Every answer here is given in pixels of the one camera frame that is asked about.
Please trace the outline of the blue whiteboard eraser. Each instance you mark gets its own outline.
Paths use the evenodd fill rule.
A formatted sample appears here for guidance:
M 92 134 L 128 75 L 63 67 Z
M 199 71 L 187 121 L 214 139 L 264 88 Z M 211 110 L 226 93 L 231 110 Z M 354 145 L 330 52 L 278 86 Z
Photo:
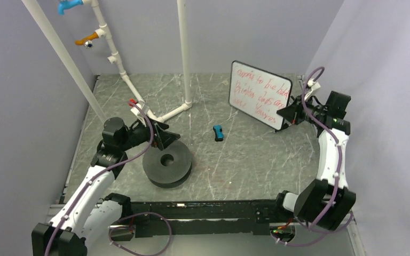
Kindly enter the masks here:
M 223 134 L 222 126 L 221 125 L 214 125 L 212 129 L 213 129 L 214 134 L 215 134 L 215 141 L 216 142 L 223 141 L 224 140 L 224 134 Z

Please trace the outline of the black framed whiteboard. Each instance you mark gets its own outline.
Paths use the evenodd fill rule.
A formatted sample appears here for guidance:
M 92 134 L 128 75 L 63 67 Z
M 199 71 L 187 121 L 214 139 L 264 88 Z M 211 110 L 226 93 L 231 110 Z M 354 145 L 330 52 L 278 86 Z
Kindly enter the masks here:
M 229 105 L 276 131 L 286 121 L 277 111 L 289 105 L 293 82 L 240 61 L 233 61 L 230 73 Z

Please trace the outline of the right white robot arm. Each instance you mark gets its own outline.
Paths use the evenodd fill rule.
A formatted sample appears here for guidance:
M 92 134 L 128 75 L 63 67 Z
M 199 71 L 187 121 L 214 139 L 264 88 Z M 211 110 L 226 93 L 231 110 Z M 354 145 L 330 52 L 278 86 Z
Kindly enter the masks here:
M 316 178 L 299 194 L 283 191 L 273 206 L 279 221 L 291 216 L 328 231 L 336 231 L 356 202 L 345 177 L 345 150 L 351 133 L 346 108 L 351 97 L 331 91 L 325 104 L 305 102 L 297 96 L 293 103 L 277 111 L 278 115 L 298 125 L 309 122 L 316 127 L 319 142 L 319 165 Z

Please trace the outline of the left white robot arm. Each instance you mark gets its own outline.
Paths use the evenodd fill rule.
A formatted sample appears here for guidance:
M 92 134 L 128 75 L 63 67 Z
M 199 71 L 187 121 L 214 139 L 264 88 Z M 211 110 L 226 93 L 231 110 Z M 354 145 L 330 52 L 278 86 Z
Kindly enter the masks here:
M 131 200 L 110 194 L 96 206 L 105 190 L 116 180 L 129 158 L 126 151 L 147 143 L 159 150 L 180 139 L 168 131 L 169 125 L 145 117 L 131 126 L 112 117 L 104 123 L 102 140 L 84 180 L 70 200 L 48 222 L 38 223 L 31 233 L 33 255 L 87 255 L 89 247 L 113 222 L 127 223 L 132 217 Z

